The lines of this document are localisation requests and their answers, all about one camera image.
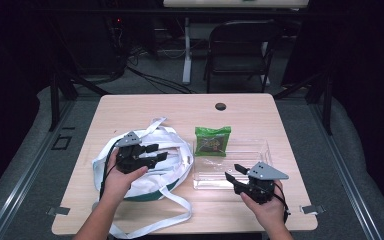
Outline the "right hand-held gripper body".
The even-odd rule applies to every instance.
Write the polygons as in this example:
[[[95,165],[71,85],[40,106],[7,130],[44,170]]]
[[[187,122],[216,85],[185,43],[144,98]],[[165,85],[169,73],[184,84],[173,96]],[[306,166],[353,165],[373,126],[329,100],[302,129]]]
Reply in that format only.
[[[248,168],[248,173],[243,175],[248,177],[248,182],[234,185],[234,192],[245,193],[258,204],[264,204],[275,196],[275,180],[289,178],[287,174],[264,162],[258,162],[252,168]]]

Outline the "black folding chair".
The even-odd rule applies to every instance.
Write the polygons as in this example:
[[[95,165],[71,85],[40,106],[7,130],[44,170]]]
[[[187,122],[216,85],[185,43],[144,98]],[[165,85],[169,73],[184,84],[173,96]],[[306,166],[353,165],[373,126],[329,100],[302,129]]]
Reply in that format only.
[[[275,46],[283,28],[275,20],[235,20],[216,26],[210,33],[204,68],[206,90],[212,76],[260,77],[264,92]]]

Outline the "white tote bag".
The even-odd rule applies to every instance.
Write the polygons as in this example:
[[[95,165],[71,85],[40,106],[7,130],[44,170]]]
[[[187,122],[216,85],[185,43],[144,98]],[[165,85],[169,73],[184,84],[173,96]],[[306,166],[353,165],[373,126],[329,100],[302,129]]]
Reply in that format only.
[[[125,195],[125,199],[128,201],[146,202],[168,198],[183,207],[186,211],[180,215],[160,220],[130,233],[126,233],[118,226],[112,225],[109,233],[118,239],[142,237],[155,230],[184,222],[192,215],[191,203],[180,196],[174,195],[172,191],[182,184],[188,176],[194,163],[194,157],[190,145],[181,139],[173,128],[165,127],[163,125],[164,121],[165,119],[163,117],[156,118],[147,128],[133,130],[142,140],[142,146],[159,144],[157,151],[143,153],[141,157],[156,156],[163,152],[167,152],[168,155],[164,161],[156,162],[154,168],[148,169],[146,174],[131,184],[131,188]],[[118,151],[115,143],[127,133],[110,139],[98,156],[92,161],[94,185],[97,190],[104,190],[104,177],[110,155],[114,150]]]

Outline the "person's right hand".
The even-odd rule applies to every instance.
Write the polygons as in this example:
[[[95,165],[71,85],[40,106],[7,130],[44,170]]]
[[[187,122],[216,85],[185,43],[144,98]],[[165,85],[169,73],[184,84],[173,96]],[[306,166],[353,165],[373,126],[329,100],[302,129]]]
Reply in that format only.
[[[271,201],[264,204],[258,204],[247,194],[241,193],[240,197],[245,205],[254,213],[257,221],[267,233],[278,234],[281,231],[287,231],[284,223],[284,197],[282,195],[282,183],[279,180],[274,181],[275,196]]]

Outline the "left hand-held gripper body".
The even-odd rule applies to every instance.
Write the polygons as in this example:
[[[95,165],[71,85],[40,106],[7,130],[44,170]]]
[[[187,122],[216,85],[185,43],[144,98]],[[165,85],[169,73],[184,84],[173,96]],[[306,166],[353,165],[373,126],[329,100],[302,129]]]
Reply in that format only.
[[[118,148],[116,155],[116,167],[122,173],[131,173],[143,166],[148,169],[155,167],[156,162],[151,157],[141,157],[146,153],[146,146],[141,145],[142,140],[131,131],[125,134],[121,139],[117,140],[115,146]]]

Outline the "clear plastic tray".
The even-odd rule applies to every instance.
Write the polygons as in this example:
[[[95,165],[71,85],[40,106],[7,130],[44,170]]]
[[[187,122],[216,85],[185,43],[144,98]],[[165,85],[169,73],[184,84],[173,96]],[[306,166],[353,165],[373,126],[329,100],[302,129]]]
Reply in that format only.
[[[252,168],[258,162],[272,166],[268,142],[265,139],[229,139],[224,156],[196,155],[193,166],[193,185],[197,190],[232,190],[233,184],[226,180],[225,173],[237,181],[247,183],[248,177],[234,168],[240,164]]]

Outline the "aluminium floor rail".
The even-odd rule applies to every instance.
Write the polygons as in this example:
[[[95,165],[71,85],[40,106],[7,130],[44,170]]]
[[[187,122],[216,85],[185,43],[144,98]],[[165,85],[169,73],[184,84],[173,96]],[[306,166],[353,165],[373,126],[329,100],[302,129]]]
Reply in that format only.
[[[309,109],[317,123],[323,139],[328,145],[329,151],[333,155],[333,165],[367,240],[383,240],[333,136],[328,134],[322,123],[321,110],[317,105],[313,104],[309,105]]]
[[[54,130],[49,131],[51,120],[48,114],[51,109],[46,104],[40,105],[32,127],[0,178],[0,240],[37,179],[52,144],[57,141],[75,106],[73,101],[63,103],[60,120]]]

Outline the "white desk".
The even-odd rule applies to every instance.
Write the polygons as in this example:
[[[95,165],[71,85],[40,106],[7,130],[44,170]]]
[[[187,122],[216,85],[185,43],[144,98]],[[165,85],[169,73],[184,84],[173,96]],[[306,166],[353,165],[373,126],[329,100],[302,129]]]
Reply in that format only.
[[[305,9],[310,0],[163,0],[165,9],[170,10],[271,10],[271,9]],[[191,83],[192,55],[191,40],[207,39],[215,27],[211,21],[184,18],[185,59],[183,67],[183,84]]]

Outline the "metal table clip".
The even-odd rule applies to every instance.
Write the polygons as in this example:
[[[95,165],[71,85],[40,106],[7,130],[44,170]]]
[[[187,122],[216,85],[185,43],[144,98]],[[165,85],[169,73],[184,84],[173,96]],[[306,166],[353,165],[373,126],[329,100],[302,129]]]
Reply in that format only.
[[[326,209],[322,205],[301,206],[300,211],[304,214],[318,215],[324,213]]]
[[[46,214],[50,216],[57,216],[57,215],[67,215],[70,212],[69,208],[66,207],[50,207]]]

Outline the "green snack packet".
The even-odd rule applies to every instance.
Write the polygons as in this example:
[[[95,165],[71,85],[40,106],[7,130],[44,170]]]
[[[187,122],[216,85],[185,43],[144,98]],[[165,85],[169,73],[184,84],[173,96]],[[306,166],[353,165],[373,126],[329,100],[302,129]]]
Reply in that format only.
[[[197,156],[225,157],[230,133],[230,126],[224,126],[219,129],[196,127],[195,154]]]

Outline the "person's left hand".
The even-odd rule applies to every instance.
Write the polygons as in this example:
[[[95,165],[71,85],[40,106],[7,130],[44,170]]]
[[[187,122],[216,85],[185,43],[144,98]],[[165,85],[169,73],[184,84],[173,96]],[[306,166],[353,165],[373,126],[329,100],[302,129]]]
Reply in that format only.
[[[131,184],[142,177],[148,171],[148,168],[143,166],[131,173],[124,174],[116,168],[116,155],[117,151],[114,150],[107,164],[101,202],[112,202],[118,205],[124,199]]]

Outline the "black metal stand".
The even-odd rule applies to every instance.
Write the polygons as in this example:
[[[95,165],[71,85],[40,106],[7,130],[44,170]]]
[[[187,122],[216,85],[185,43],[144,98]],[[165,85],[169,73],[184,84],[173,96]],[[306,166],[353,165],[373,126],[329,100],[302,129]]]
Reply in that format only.
[[[332,88],[333,80],[328,70],[316,73],[313,76],[293,84],[285,90],[274,95],[275,100],[283,99],[290,94],[298,91],[304,86],[310,86],[305,100],[308,104],[316,104],[320,98],[323,99],[322,107],[322,126],[328,135],[332,134],[331,130],[331,109],[332,109]]]
[[[49,131],[56,129],[60,122],[60,96],[62,93],[69,101],[74,101],[78,97],[78,92],[74,84],[80,84],[92,92],[104,96],[109,92],[101,89],[95,84],[87,81],[78,74],[70,71],[56,71],[50,78],[50,96],[51,96],[51,125]]]

